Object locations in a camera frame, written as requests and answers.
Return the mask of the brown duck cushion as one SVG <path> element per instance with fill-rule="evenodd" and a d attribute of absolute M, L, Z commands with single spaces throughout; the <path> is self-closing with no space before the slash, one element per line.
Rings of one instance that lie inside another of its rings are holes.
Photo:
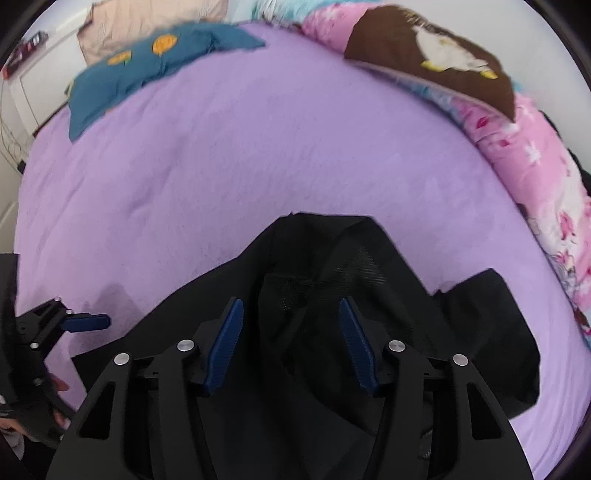
<path fill-rule="evenodd" d="M 515 119 L 514 88 L 498 58 L 408 8 L 367 10 L 353 26 L 344 57 Z"/>

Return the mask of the white bed headboard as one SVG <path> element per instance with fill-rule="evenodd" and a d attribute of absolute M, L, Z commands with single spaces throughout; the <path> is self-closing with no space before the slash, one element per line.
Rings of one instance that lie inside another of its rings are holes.
<path fill-rule="evenodd" d="M 67 102 L 66 89 L 86 68 L 77 29 L 55 31 L 8 80 L 23 126 L 36 132 Z"/>

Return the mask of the black zip jacket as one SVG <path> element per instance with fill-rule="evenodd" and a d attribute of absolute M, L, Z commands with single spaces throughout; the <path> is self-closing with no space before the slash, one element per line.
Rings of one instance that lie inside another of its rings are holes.
<path fill-rule="evenodd" d="M 231 297 L 242 334 L 204 387 Z M 339 327 L 351 297 L 376 357 L 363 390 Z M 296 214 L 85 354 L 96 380 L 53 479 L 528 479 L 511 419 L 540 354 L 487 269 L 429 293 L 368 217 Z"/>

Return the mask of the purple bed sheet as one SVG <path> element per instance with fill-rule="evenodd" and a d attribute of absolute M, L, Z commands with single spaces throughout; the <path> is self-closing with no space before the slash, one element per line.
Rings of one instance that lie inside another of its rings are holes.
<path fill-rule="evenodd" d="M 559 463 L 590 403 L 590 352 L 522 214 L 435 106 L 296 33 L 202 57 L 148 84 L 78 140 L 59 111 L 19 191 L 16 309 L 54 297 L 111 327 L 65 335 L 50 370 L 85 395 L 73 356 L 119 338 L 173 291 L 294 212 L 370 216 L 430 291 L 487 268 L 538 343 L 541 395 L 513 421 L 536 478 Z"/>

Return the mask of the beige pillow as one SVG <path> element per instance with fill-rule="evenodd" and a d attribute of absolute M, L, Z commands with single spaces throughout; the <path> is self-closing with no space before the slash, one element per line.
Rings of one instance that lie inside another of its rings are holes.
<path fill-rule="evenodd" d="M 186 23 L 221 22 L 224 0 L 111 0 L 93 3 L 77 39 L 87 65 L 93 65 L 156 31 Z"/>

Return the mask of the pink blue floral duvet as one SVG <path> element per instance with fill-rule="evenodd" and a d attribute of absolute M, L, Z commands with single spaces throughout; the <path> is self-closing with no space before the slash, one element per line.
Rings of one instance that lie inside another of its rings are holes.
<path fill-rule="evenodd" d="M 390 4 L 398 5 L 386 1 L 256 1 L 250 17 L 297 29 L 344 56 L 353 26 L 363 14 Z M 510 121 L 455 93 L 349 61 L 385 74 L 434 103 L 463 130 L 516 203 L 571 301 L 583 335 L 588 337 L 590 194 L 581 168 L 534 101 L 517 90 L 505 72 L 515 92 L 515 119 Z"/>

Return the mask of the teal pillow with oranges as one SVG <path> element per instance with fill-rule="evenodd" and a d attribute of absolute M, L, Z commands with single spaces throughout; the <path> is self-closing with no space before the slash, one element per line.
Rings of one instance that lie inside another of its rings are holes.
<path fill-rule="evenodd" d="M 147 84 L 212 53 L 252 51 L 266 43 L 238 26 L 186 22 L 162 29 L 87 67 L 71 83 L 69 139 Z"/>

